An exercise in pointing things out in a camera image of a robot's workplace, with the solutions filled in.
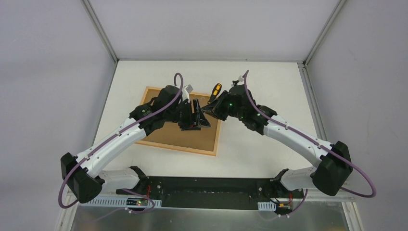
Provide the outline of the yellow wooden picture frame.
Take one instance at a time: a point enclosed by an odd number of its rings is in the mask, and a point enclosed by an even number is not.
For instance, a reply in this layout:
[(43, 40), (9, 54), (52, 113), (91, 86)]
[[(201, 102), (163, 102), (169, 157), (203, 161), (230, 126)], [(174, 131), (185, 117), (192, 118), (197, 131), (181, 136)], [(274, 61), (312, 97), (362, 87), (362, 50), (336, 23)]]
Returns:
[(155, 129), (138, 144), (204, 154), (217, 154), (221, 123), (204, 114), (210, 96), (202, 93), (182, 93), (176, 101), (148, 122)]

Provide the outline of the black yellow screwdriver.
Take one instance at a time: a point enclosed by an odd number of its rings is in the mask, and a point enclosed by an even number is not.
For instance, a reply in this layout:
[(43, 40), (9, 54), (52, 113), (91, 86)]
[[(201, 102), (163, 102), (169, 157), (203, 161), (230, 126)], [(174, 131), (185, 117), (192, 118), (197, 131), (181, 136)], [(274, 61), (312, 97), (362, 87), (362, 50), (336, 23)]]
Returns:
[(222, 84), (220, 84), (220, 83), (217, 83), (213, 87), (213, 89), (211, 91), (211, 95), (210, 95), (210, 97), (209, 97), (209, 99), (207, 101), (208, 104), (212, 103), (217, 98), (217, 96), (219, 95), (221, 89), (222, 89)]

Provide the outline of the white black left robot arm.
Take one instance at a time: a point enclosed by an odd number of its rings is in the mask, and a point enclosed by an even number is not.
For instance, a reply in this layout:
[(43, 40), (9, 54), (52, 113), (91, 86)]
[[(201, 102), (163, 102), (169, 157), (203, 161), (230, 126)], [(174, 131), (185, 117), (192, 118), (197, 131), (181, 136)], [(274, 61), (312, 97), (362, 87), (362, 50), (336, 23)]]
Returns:
[(134, 167), (122, 171), (104, 168), (130, 145), (146, 138), (166, 122), (176, 123), (180, 130), (209, 128), (198, 99), (190, 99), (192, 87), (167, 85), (156, 97), (137, 106), (128, 118), (99, 143), (61, 159), (63, 185), (68, 186), (77, 202), (87, 203), (103, 191), (130, 189), (134, 194), (146, 191), (147, 182)]

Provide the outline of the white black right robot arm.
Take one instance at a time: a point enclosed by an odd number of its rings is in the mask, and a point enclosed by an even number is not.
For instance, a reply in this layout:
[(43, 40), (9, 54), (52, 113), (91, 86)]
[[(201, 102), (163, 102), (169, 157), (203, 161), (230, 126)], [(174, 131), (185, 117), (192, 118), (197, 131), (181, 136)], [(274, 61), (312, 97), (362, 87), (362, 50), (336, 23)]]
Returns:
[(294, 128), (276, 111), (255, 103), (246, 94), (244, 85), (223, 91), (214, 101), (202, 107), (202, 111), (218, 120), (229, 116), (239, 119), (249, 130), (275, 139), (300, 154), (312, 166), (297, 170), (283, 169), (272, 181), (273, 191), (285, 197), (298, 189), (317, 189), (335, 196), (353, 169), (337, 156), (350, 161), (347, 145), (338, 141), (332, 144)]

